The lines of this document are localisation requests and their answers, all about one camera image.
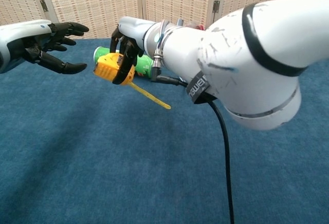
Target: black cable clip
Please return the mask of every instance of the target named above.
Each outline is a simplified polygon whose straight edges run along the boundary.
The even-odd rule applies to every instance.
[[[203,104],[216,100],[216,97],[206,92],[210,84],[206,76],[200,71],[186,87],[187,94],[194,104]]]

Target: robotic hand finger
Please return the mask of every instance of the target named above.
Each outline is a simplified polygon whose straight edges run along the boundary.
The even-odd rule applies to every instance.
[[[74,46],[75,41],[67,38],[67,36],[83,36],[85,32],[88,32],[89,29],[79,23],[74,22],[64,22],[48,25],[51,29],[50,40],[42,45],[41,49],[44,52],[48,51],[66,51],[67,48],[64,45]]]
[[[27,48],[23,58],[32,64],[37,63],[42,67],[62,74],[76,74],[87,67],[85,63],[64,63],[60,59],[39,50],[37,47]]]
[[[120,41],[119,53],[123,55],[118,62],[119,70],[113,79],[113,84],[121,84],[128,76],[132,66],[137,65],[137,56],[142,56],[144,51],[139,47],[136,40],[127,35],[124,35],[119,30],[119,25],[112,33],[109,52],[114,53],[117,50]]]

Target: black label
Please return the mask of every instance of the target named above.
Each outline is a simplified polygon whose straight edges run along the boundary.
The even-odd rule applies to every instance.
[[[193,103],[209,87],[205,75],[200,71],[186,87],[187,94],[191,97]]]

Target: blue carpet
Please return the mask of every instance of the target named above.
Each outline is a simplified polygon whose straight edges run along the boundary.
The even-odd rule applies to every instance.
[[[211,108],[136,78],[166,110],[98,78],[93,52],[108,40],[77,42],[52,54],[88,62],[80,74],[24,63],[0,76],[0,223],[229,223]],[[236,223],[329,223],[328,70],[321,62],[300,78],[301,109],[279,129],[248,130],[223,113]]]

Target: black cable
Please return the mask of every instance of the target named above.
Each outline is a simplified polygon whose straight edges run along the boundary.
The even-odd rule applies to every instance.
[[[162,84],[173,84],[173,85],[181,85],[183,87],[187,87],[187,83],[181,81],[177,78],[167,77],[158,75],[156,78],[156,82]],[[232,197],[232,186],[231,186],[231,168],[230,168],[230,146],[229,146],[229,139],[228,133],[225,125],[224,118],[218,109],[218,107],[212,102],[207,102],[212,110],[215,112],[223,133],[224,138],[224,148],[225,148],[225,169],[226,169],[226,188],[227,188],[227,197],[228,197],[228,207],[229,207],[229,214],[230,214],[230,223],[234,224],[234,210],[233,210],[233,197]]]
[[[230,146],[228,140],[228,134],[226,130],[226,125],[223,116],[217,106],[213,102],[208,102],[212,110],[214,110],[222,128],[224,137],[224,147],[225,147],[225,168],[226,168],[226,187],[227,187],[227,197],[228,197],[228,207],[230,212],[231,224],[234,224],[234,210],[233,210],[233,198],[232,198],[232,186],[231,186],[231,168],[230,168]]]

